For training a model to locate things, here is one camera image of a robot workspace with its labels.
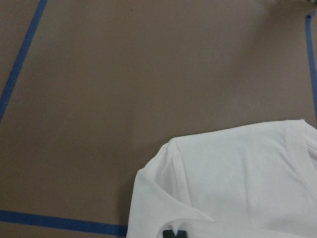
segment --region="white fabric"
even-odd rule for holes
[[[174,138],[137,173],[127,238],[317,238],[316,158],[304,120]]]

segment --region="blue tape line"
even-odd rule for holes
[[[305,32],[306,32],[309,68],[311,72],[314,106],[315,106],[315,118],[317,121],[317,75],[316,75],[316,65],[315,65],[314,47],[313,47],[313,39],[312,39],[312,28],[311,28],[312,18],[314,17],[314,15],[315,15],[315,12],[308,14],[306,16]]]
[[[66,218],[48,217],[20,212],[10,212],[0,210],[0,222],[11,222],[24,225],[57,228],[78,232],[98,233],[103,235],[125,237],[127,227],[98,222],[87,222]]]
[[[34,13],[30,26],[28,28],[28,31],[26,32],[26,35],[24,37],[19,54],[17,55],[15,59],[14,66],[10,73],[9,79],[5,84],[4,90],[0,97],[0,121],[2,120],[6,107],[9,104],[10,97],[13,92],[15,83],[20,74],[26,55],[28,54],[33,36],[35,34],[36,28],[39,25],[46,3],[47,3],[47,0],[40,0],[39,5]]]

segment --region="brown floor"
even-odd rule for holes
[[[37,3],[0,0],[1,90]],[[169,139],[272,120],[316,126],[313,10],[304,0],[50,0],[0,125],[0,210],[127,225],[134,176]],[[0,225],[7,238],[81,236]]]

